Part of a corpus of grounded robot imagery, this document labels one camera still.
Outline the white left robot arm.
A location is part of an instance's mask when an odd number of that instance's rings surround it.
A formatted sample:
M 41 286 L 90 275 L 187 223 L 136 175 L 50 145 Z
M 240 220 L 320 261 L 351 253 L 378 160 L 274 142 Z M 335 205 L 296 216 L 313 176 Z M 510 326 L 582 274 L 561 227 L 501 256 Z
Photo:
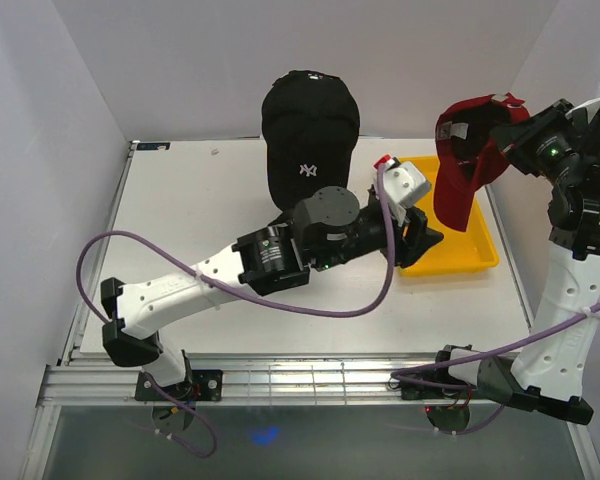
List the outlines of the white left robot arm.
M 147 369 L 168 398 L 181 399 L 192 387 L 191 368 L 183 353 L 168 348 L 162 328 L 246 296 L 262 303 L 269 294 L 308 284 L 312 271 L 375 251 L 390 268 L 407 268 L 443 238 L 417 207 L 384 212 L 375 197 L 361 207 L 352 192 L 326 187 L 287 211 L 282 222 L 238 238 L 183 272 L 138 284 L 102 281 L 109 318 L 103 346 L 116 366 Z

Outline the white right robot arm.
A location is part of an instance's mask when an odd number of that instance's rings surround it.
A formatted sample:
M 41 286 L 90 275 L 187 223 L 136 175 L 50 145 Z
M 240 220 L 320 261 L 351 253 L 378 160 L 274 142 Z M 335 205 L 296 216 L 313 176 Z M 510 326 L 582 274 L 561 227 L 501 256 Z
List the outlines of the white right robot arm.
M 586 425 L 583 372 L 600 323 L 600 97 L 577 107 L 560 100 L 490 137 L 517 170 L 552 186 L 546 283 L 515 359 L 455 347 L 431 382 L 444 397 L 468 384 L 501 405 Z

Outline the red baseball cap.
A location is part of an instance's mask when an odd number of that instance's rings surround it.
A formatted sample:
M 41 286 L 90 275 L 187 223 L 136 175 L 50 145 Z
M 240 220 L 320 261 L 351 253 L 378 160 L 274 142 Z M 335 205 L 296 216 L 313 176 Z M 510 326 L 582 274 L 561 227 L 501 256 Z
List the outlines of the red baseball cap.
M 509 167 L 491 130 L 529 118 L 524 101 L 510 93 L 462 100 L 439 116 L 434 130 L 439 168 L 433 207 L 444 226 L 464 232 L 475 193 Z

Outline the black NY baseball cap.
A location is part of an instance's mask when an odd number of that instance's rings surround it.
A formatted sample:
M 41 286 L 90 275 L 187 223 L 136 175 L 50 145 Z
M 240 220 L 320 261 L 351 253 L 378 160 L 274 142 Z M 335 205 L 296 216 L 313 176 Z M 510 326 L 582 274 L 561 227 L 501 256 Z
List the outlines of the black NY baseball cap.
M 268 189 L 279 210 L 324 187 L 348 185 L 360 113 L 341 78 L 311 70 L 278 78 L 261 106 L 261 131 Z

